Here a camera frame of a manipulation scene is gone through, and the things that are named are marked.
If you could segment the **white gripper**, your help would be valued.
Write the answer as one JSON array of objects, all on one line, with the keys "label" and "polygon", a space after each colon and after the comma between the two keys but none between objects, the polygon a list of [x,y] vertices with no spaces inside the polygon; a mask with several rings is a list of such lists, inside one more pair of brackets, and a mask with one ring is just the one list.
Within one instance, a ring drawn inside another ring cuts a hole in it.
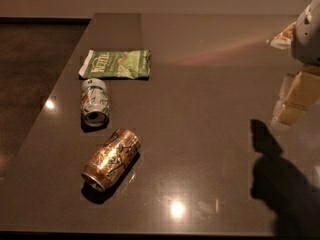
[{"label": "white gripper", "polygon": [[310,64],[283,78],[273,111],[272,126],[293,126],[320,100],[320,0],[312,0],[296,23],[276,35],[270,45],[291,47],[295,59]]}]

